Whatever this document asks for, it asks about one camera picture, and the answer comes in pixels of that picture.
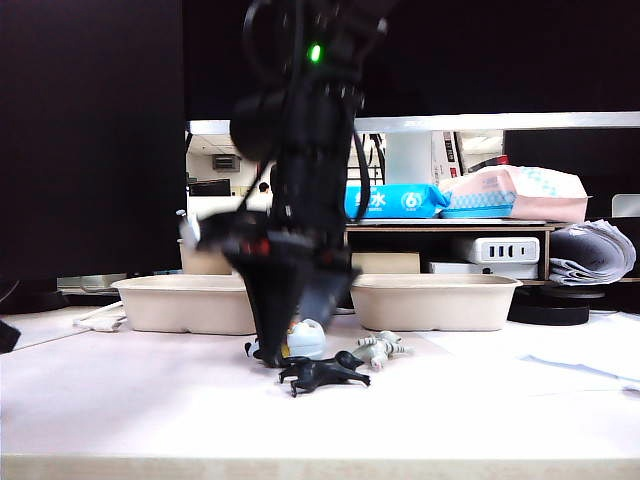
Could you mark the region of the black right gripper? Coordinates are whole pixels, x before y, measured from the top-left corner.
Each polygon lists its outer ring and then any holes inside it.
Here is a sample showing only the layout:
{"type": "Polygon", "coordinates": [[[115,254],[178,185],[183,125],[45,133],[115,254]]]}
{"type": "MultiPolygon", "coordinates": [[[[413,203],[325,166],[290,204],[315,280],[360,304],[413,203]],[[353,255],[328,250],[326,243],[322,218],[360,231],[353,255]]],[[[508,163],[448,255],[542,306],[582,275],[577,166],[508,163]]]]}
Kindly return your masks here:
{"type": "Polygon", "coordinates": [[[281,346],[298,303],[301,320],[327,327],[361,274],[347,247],[276,228],[261,211],[231,213],[224,255],[244,280],[260,358],[270,367],[283,364],[281,346]]]}

